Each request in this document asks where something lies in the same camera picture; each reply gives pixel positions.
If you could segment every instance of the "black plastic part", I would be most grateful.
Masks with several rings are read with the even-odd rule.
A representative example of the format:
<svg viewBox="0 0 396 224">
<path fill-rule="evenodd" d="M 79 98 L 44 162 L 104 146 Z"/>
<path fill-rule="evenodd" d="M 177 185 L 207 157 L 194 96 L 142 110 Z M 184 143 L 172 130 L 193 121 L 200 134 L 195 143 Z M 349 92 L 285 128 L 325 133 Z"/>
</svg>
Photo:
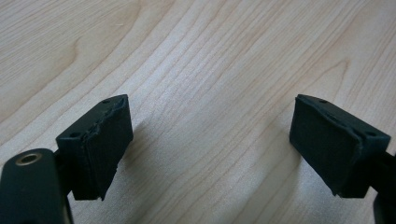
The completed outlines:
<svg viewBox="0 0 396 224">
<path fill-rule="evenodd" d="M 396 204 L 390 203 L 387 198 L 379 194 L 374 200 L 375 224 L 396 223 Z"/>
<path fill-rule="evenodd" d="M 298 95 L 290 142 L 332 193 L 363 198 L 371 185 L 372 158 L 390 136 L 322 99 Z"/>
<path fill-rule="evenodd" d="M 6 162 L 0 182 L 0 223 L 73 223 L 52 151 L 33 149 Z"/>
<path fill-rule="evenodd" d="M 127 95 L 88 111 L 56 138 L 64 190 L 72 190 L 76 200 L 103 200 L 133 138 Z"/>
</svg>

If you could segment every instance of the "screw hole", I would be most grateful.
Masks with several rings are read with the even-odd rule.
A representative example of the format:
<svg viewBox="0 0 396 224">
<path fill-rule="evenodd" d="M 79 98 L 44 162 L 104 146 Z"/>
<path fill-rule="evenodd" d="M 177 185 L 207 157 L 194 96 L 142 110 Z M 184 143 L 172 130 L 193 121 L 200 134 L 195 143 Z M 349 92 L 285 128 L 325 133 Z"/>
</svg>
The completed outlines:
<svg viewBox="0 0 396 224">
<path fill-rule="evenodd" d="M 41 159 L 40 153 L 31 153 L 20 157 L 16 164 L 19 166 L 29 165 Z"/>
<path fill-rule="evenodd" d="M 79 133 L 70 133 L 70 137 L 79 137 Z"/>
<path fill-rule="evenodd" d="M 370 136 L 376 136 L 376 133 L 373 133 L 373 132 L 366 132 L 368 135 L 370 135 Z"/>
</svg>

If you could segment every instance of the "black clamp jaw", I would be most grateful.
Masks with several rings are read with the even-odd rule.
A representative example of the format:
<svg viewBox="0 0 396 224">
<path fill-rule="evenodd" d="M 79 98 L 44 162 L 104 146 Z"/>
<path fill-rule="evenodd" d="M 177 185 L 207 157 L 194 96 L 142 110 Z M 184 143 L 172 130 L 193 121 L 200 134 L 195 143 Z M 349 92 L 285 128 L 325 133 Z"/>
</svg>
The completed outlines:
<svg viewBox="0 0 396 224">
<path fill-rule="evenodd" d="M 61 133 L 59 149 L 38 148 L 6 162 L 0 223 L 73 223 L 67 194 L 102 200 L 133 140 L 127 95 L 108 98 Z"/>
<path fill-rule="evenodd" d="M 390 136 L 322 99 L 298 95 L 290 142 L 333 195 L 364 198 L 371 186 L 375 222 L 396 223 L 396 159 Z"/>
</svg>

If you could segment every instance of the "black rubber jaw pad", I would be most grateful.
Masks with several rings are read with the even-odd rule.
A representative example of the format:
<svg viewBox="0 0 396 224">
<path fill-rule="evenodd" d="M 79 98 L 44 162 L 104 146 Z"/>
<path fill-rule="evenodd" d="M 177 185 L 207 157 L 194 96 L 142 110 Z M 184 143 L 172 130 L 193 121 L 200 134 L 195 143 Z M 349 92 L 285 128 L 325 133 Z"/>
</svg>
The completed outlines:
<svg viewBox="0 0 396 224">
<path fill-rule="evenodd" d="M 56 138 L 76 200 L 105 198 L 133 138 L 127 95 L 102 101 Z"/>
<path fill-rule="evenodd" d="M 339 107 L 298 95 L 290 142 L 326 185 L 344 198 L 363 198 L 370 186 L 370 158 L 390 137 Z"/>
</svg>

